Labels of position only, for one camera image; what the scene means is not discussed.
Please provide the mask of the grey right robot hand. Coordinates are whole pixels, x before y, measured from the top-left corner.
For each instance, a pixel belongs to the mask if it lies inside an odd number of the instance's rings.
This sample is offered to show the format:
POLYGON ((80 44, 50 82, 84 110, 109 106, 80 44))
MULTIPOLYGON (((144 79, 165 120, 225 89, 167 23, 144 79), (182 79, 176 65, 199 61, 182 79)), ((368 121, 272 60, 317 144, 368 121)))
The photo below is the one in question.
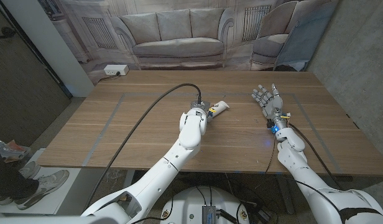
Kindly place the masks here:
POLYGON ((287 122, 285 118, 282 118, 283 101, 275 84, 272 84, 272 91, 267 90, 262 85, 258 85, 258 88, 258 90, 253 89, 251 96, 262 108, 263 115, 271 120, 278 130, 286 128, 287 122))

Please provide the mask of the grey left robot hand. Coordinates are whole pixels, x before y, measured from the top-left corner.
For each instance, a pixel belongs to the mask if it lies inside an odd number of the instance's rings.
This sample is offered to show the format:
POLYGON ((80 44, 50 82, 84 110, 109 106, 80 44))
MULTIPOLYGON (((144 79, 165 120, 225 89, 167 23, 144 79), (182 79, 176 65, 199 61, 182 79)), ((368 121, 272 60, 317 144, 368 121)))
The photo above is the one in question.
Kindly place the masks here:
POLYGON ((211 108, 213 108, 214 105, 212 105, 210 102, 204 102, 201 101, 198 103, 198 101, 192 101, 190 104, 190 108, 199 108, 205 112, 207 122, 211 122, 213 120, 213 112, 210 111, 211 108))

